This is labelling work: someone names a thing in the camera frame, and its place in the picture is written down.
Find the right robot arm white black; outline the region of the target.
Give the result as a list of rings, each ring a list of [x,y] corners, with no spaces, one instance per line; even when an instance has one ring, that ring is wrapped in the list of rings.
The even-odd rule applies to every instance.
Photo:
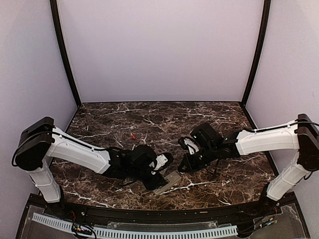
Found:
[[[319,125],[306,114],[286,124],[262,129],[245,128],[222,136],[210,124],[196,127],[189,137],[178,140],[188,152],[178,167],[179,172],[193,172],[206,168],[214,160],[236,158],[256,152],[293,149],[297,153],[286,168],[266,187],[264,196],[254,211],[265,216],[274,202],[303,178],[319,169]]]

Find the white remote control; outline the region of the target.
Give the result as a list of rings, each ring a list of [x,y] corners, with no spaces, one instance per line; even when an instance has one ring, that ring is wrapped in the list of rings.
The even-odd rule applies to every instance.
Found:
[[[164,193],[165,191],[169,190],[172,186],[177,184],[181,180],[181,176],[178,172],[174,171],[170,173],[169,175],[167,175],[166,177],[164,177],[164,179],[166,181],[166,184],[164,186],[161,186],[158,189],[153,190],[153,192],[156,195],[160,195]]]

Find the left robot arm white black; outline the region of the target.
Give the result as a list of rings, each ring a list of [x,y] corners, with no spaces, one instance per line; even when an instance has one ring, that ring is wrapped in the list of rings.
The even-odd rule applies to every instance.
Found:
[[[62,189],[46,163],[49,158],[78,164],[108,178],[141,181],[149,191],[166,185],[160,172],[173,161],[170,153],[157,155],[147,145],[133,150],[90,145],[56,127],[53,118],[44,117],[21,133],[11,164],[29,174],[59,217],[70,213],[70,205],[62,200]]]

